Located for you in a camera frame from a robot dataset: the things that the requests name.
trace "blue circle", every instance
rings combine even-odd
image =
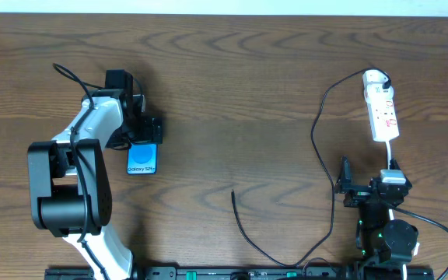
[[[143,164],[143,163],[147,163],[149,160],[152,159],[153,157],[153,150],[152,147],[150,147],[149,145],[139,145],[136,146],[135,148],[135,152],[134,155],[132,156],[132,159],[139,163],[139,164]]]

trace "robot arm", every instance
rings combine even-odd
[[[124,70],[108,70],[105,87],[90,91],[94,102],[82,99],[82,108],[72,123],[48,142],[34,142],[28,150],[32,218],[39,229],[72,244],[94,270],[95,279],[126,279],[134,258],[109,224],[112,197],[103,161],[105,148],[131,148],[132,145],[160,144],[162,125],[145,116],[145,98],[133,95],[133,78]],[[84,176],[87,200],[81,181],[73,185],[54,184],[54,178],[78,175],[72,156],[77,151]],[[82,242],[79,237],[86,232]]]

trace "brown wooden surface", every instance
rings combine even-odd
[[[394,156],[414,184],[403,208],[448,226],[448,19],[260,16],[0,15],[0,278],[43,278],[50,265],[84,265],[75,249],[30,218],[26,150],[79,111],[80,87],[52,62],[101,84],[125,68],[166,118],[155,176],[125,173],[106,151],[112,223],[140,257],[180,265],[297,261],[326,232],[330,187],[310,144],[324,90],[376,65],[394,82],[401,136]],[[362,79],[331,93],[317,143],[333,177],[347,155],[359,181],[384,167],[370,136]],[[334,232],[313,257],[360,257],[357,211],[337,196]],[[419,228],[412,264],[448,265],[448,235]]]

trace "white power strip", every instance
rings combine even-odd
[[[383,88],[388,78],[378,70],[366,71],[362,80],[373,140],[388,142],[399,135],[393,100],[394,88]]]

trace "white background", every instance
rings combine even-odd
[[[0,12],[448,16],[448,0],[0,0]]]

